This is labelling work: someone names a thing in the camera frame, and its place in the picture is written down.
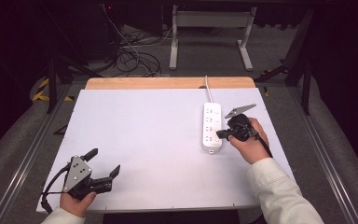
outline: power strip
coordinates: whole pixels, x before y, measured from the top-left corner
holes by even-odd
[[[222,106],[217,103],[205,103],[202,125],[202,149],[214,154],[220,150],[222,139],[216,132],[222,130]]]

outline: white cable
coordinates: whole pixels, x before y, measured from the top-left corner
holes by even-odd
[[[210,100],[211,103],[213,103],[211,91],[209,90],[209,86],[208,86],[208,77],[207,76],[205,76],[205,85],[206,85],[206,89],[208,90],[209,100]]]
[[[146,71],[146,74],[149,75],[149,76],[150,76],[150,75],[159,75],[159,76],[161,76],[161,74],[158,73],[158,72],[149,71],[149,69],[146,68],[146,66],[144,66],[144,65],[139,65],[139,66],[143,67],[143,69]]]

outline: black cable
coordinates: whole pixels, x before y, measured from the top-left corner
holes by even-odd
[[[62,193],[65,193],[65,192],[63,192],[63,191],[60,191],[60,192],[49,192],[48,195],[49,195],[49,194],[62,194]]]
[[[259,133],[257,133],[257,134],[255,135],[255,139],[256,139],[256,140],[259,140],[259,141],[261,142],[261,145],[263,145],[263,147],[264,147],[264,149],[267,151],[268,155],[269,155],[271,158],[273,158],[273,157],[272,157],[271,150],[269,150],[269,145],[267,145],[267,143],[264,141],[264,139],[260,136]]]
[[[167,31],[171,32],[171,29],[172,28],[164,29],[162,32],[167,32]],[[153,44],[158,43],[159,41],[161,41],[161,39],[163,39],[163,38],[164,39],[168,38],[167,36],[165,36],[165,37],[157,36],[157,35],[153,35],[153,34],[150,34],[150,33],[146,32],[146,31],[141,31],[141,30],[128,32],[128,33],[124,34],[123,36],[127,36],[128,38],[130,38],[127,41],[129,41],[131,43],[131,45],[135,45],[135,44],[138,44],[139,42],[143,42],[143,40],[148,38],[148,37],[155,37],[156,38],[152,42],[140,44],[140,45],[137,45],[137,46],[153,45]]]
[[[148,38],[152,36],[150,33],[147,32],[129,32],[124,35],[120,33],[116,25],[110,20],[109,16],[106,13],[106,10],[104,7],[101,7],[101,10],[104,12],[105,20],[109,26],[114,32],[117,32],[118,35],[120,35],[120,41],[117,44],[117,59],[115,62],[111,62],[110,64],[107,64],[101,68],[92,70],[93,72],[99,73],[103,70],[111,67],[113,65],[113,68],[116,68],[119,73],[114,74],[110,77],[118,77],[121,75],[126,75],[128,77],[130,73],[134,70],[136,70],[140,65],[145,69],[145,74],[143,77],[151,77],[156,74],[161,73],[161,67],[158,59],[154,57],[153,55],[147,54],[147,53],[140,53],[136,51],[132,44],[138,43],[142,41],[145,38]],[[156,43],[161,40],[161,37],[157,40],[154,40],[153,43]],[[129,49],[126,49],[125,47],[129,46],[133,49],[133,51],[130,51]]]
[[[101,73],[103,71],[105,71],[106,69],[112,67],[116,62],[114,60],[111,60],[110,63],[104,65],[104,66],[101,66],[99,68],[93,68],[93,69],[90,69],[88,68],[90,71],[94,72],[94,73]],[[83,75],[84,73],[78,71],[77,69],[76,70],[71,70],[73,72],[74,75]]]
[[[48,204],[48,191],[50,190],[51,186],[54,184],[54,182],[57,180],[57,178],[65,171],[69,171],[69,168],[71,167],[71,163],[68,163],[65,167],[63,167],[51,180],[50,183],[48,183],[48,186],[46,187],[45,191],[42,192],[42,202],[40,203],[42,207],[50,214],[53,212],[51,209],[50,204]]]

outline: human hand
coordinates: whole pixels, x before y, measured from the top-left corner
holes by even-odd
[[[82,201],[72,198],[68,193],[62,193],[60,198],[60,208],[77,217],[85,217],[86,209],[97,196],[96,192],[89,193]]]
[[[263,128],[261,127],[260,123],[257,119],[249,118],[251,125],[255,128],[255,130],[259,133],[260,137],[269,144],[269,140],[267,138],[266,133],[264,132]],[[264,149],[263,145],[260,141],[257,141],[254,137],[250,137],[245,142],[238,140],[236,137],[230,135],[228,137],[229,142],[232,146],[234,146],[243,158],[253,164],[257,161],[263,160],[265,158],[269,158],[269,154]]]

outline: white tabletop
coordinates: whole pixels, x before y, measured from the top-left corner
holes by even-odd
[[[257,88],[211,89],[223,114],[256,104],[245,112],[257,118],[271,152],[294,179],[269,113]],[[106,177],[121,164],[112,191],[97,195],[90,211],[143,212],[243,208],[258,205],[245,172],[249,164],[228,141],[210,155],[201,148],[205,89],[82,91],[47,183],[71,159],[93,148],[91,178]],[[63,175],[50,191],[60,191]],[[60,195],[49,195],[51,207]],[[40,202],[36,208],[44,212]]]

